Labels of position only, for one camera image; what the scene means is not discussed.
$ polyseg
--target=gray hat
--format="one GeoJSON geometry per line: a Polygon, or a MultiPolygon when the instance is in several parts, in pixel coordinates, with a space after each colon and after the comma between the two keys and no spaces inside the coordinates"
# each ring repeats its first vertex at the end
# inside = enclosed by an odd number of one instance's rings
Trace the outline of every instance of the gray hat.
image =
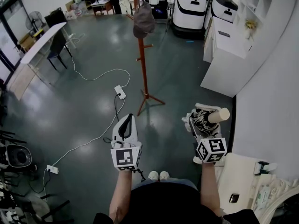
{"type": "Polygon", "coordinates": [[[151,13],[150,4],[143,1],[134,13],[133,34],[138,39],[145,38],[148,33],[155,30],[155,19],[151,13]]]}

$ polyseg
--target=coat rack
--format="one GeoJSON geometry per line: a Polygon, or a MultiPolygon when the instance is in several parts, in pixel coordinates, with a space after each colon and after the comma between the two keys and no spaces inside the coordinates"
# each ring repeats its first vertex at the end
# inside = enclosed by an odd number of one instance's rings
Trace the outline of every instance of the coat rack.
{"type": "MultiPolygon", "coordinates": [[[[137,7],[137,0],[134,0],[134,7],[137,7]]],[[[127,14],[127,16],[131,19],[133,19],[133,17],[129,14],[127,14]]],[[[149,98],[152,98],[158,102],[160,102],[161,104],[165,104],[165,102],[163,102],[162,100],[157,99],[156,97],[152,96],[149,94],[148,91],[148,82],[147,82],[147,77],[146,77],[146,67],[145,67],[145,57],[144,57],[144,48],[149,48],[154,46],[153,44],[150,45],[144,45],[143,44],[143,39],[138,39],[138,44],[139,44],[139,52],[140,52],[140,57],[136,59],[136,61],[141,61],[141,67],[142,67],[142,74],[143,74],[143,82],[144,82],[144,90],[141,89],[141,91],[144,93],[144,99],[143,102],[141,103],[141,106],[139,108],[138,114],[137,116],[140,115],[141,109],[145,103],[145,101],[149,98]]]]}

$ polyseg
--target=concrete floor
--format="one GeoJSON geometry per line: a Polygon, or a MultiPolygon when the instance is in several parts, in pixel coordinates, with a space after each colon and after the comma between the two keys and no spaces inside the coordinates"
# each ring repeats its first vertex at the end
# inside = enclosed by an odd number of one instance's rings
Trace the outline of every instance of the concrete floor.
{"type": "MultiPolygon", "coordinates": [[[[71,49],[76,69],[86,78],[95,78],[105,71],[120,68],[131,74],[124,91],[126,103],[120,117],[133,113],[136,117],[142,102],[142,70],[138,42],[133,36],[133,23],[124,15],[84,17],[69,22],[78,37],[85,36],[71,49]]],[[[151,100],[136,117],[139,141],[143,144],[140,169],[145,176],[152,170],[166,170],[172,177],[187,178],[198,183],[200,166],[192,162],[194,139],[184,127],[181,118],[190,112],[196,102],[232,109],[232,99],[200,87],[209,67],[202,61],[203,41],[186,43],[175,37],[165,25],[157,24],[155,32],[144,39],[154,47],[145,51],[149,91],[166,105],[151,100]]],[[[8,99],[8,116],[4,130],[16,132],[28,142],[34,161],[38,164],[38,181],[32,186],[42,189],[43,171],[68,150],[96,138],[104,132],[115,115],[114,87],[128,80],[125,72],[114,71],[96,81],[85,81],[73,70],[67,52],[62,52],[66,70],[55,62],[56,72],[45,61],[41,72],[53,86],[34,78],[21,101],[12,94],[8,99]]],[[[117,102],[120,108],[122,101],[117,102]]],[[[231,120],[221,125],[228,142],[231,120]]],[[[105,137],[111,138],[112,128],[105,137]]],[[[58,193],[61,200],[71,204],[62,212],[76,223],[92,223],[97,212],[108,213],[118,171],[113,167],[111,146],[102,139],[69,153],[56,166],[59,174],[51,175],[47,193],[58,193]]],[[[139,174],[133,183],[140,182],[139,174]]],[[[30,191],[23,180],[21,193],[30,191]]],[[[48,202],[55,204],[58,199],[48,202]]]]}

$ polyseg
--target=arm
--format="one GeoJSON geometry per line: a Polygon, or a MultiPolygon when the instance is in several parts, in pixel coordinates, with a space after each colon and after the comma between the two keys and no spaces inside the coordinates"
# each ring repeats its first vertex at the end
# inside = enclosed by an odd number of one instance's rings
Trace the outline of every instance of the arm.
{"type": "Polygon", "coordinates": [[[109,217],[119,223],[128,213],[132,186],[132,172],[121,171],[110,203],[109,217]]]}
{"type": "Polygon", "coordinates": [[[221,216],[215,168],[212,163],[202,163],[200,202],[217,216],[221,216]]]}

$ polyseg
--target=electrical outlet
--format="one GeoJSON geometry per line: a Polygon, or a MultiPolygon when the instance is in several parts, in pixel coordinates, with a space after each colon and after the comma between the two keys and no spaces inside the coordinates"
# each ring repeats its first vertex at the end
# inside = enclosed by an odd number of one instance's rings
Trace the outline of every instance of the electrical outlet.
{"type": "Polygon", "coordinates": [[[115,91],[116,91],[116,94],[121,94],[121,95],[119,95],[119,98],[120,98],[120,99],[124,99],[124,98],[126,97],[126,94],[125,94],[125,92],[122,90],[122,88],[121,88],[120,85],[114,87],[114,89],[115,89],[115,91]]]}
{"type": "Polygon", "coordinates": [[[50,170],[51,173],[58,174],[58,168],[47,165],[47,170],[50,170]]]}

